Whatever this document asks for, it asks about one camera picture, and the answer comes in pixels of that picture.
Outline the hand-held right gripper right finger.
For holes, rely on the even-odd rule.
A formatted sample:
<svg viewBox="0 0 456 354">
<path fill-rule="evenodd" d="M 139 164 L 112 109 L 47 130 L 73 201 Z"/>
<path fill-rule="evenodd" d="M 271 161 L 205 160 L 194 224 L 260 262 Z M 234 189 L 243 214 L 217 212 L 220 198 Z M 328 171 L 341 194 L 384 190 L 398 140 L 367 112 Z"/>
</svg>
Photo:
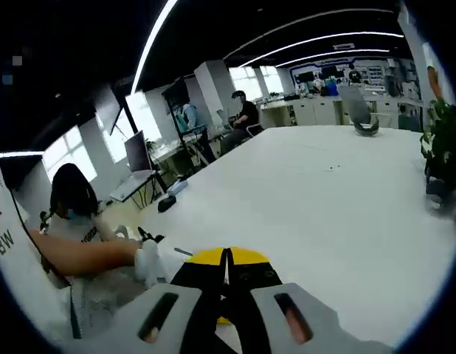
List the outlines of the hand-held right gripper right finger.
<svg viewBox="0 0 456 354">
<path fill-rule="evenodd" d="M 282 282 L 263 254 L 229 248 L 227 275 L 223 315 L 234 324 L 243 353 L 393 352 L 344 330 L 335 310 L 298 284 Z"/>
</svg>

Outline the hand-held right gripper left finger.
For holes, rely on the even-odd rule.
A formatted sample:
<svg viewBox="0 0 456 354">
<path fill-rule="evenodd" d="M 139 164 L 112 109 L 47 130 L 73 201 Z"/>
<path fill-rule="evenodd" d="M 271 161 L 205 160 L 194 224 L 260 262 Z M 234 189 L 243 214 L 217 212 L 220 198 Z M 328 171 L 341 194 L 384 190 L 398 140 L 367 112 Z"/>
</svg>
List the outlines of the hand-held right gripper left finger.
<svg viewBox="0 0 456 354">
<path fill-rule="evenodd" d="M 105 330 L 67 344 L 66 353 L 230 353 L 215 333 L 227 254 L 217 248 L 193 255 L 172 282 L 154 285 Z"/>
</svg>

